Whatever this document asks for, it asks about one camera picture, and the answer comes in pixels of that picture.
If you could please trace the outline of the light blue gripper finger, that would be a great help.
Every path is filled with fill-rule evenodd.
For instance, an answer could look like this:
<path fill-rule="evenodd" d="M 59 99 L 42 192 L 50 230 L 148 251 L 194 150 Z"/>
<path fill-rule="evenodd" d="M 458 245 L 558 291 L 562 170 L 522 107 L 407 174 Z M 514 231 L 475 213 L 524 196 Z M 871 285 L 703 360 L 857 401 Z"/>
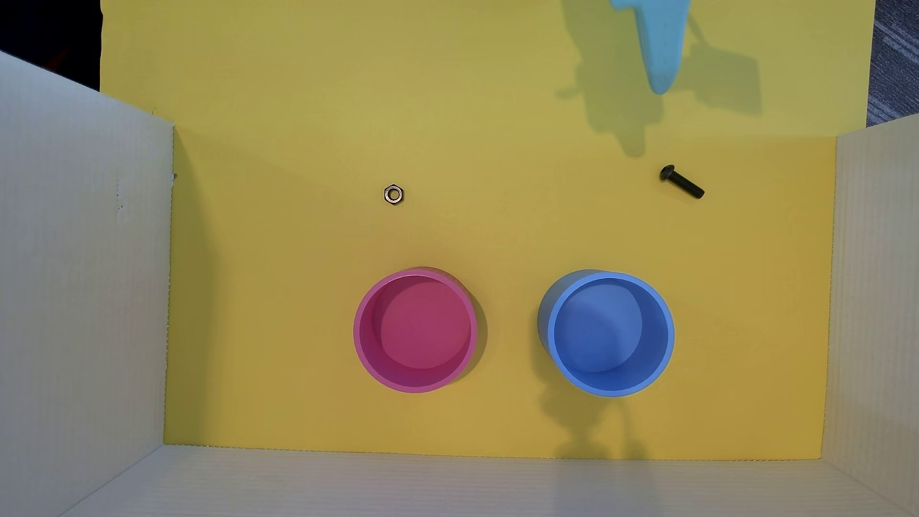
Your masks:
<path fill-rule="evenodd" d="M 641 60 L 650 89 L 665 94 L 681 63 L 690 1 L 611 1 L 615 9 L 634 12 Z"/>

